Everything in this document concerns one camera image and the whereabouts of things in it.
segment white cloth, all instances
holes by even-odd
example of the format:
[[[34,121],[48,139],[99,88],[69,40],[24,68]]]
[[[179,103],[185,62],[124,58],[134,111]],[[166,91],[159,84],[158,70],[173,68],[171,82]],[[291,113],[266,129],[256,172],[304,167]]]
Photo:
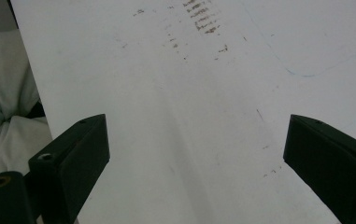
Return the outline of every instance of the white cloth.
[[[45,118],[23,118],[38,100],[20,32],[0,33],[0,172],[26,174],[27,161],[51,141]]]

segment white fabric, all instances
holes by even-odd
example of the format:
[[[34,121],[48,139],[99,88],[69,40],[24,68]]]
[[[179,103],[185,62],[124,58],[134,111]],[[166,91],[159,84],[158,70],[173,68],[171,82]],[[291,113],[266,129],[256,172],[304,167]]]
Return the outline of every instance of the white fabric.
[[[28,172],[27,161],[51,141],[46,119],[26,119],[39,100],[18,30],[0,33],[0,172]]]

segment black plastic part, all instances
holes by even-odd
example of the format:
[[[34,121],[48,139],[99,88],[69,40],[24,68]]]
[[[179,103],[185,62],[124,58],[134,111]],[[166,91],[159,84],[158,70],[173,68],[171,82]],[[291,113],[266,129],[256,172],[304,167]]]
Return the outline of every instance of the black plastic part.
[[[36,223],[21,173],[0,173],[0,223]]]
[[[343,224],[356,224],[356,139],[292,115],[283,158]]]
[[[109,161],[105,115],[83,119],[29,160],[45,223],[74,223]]]

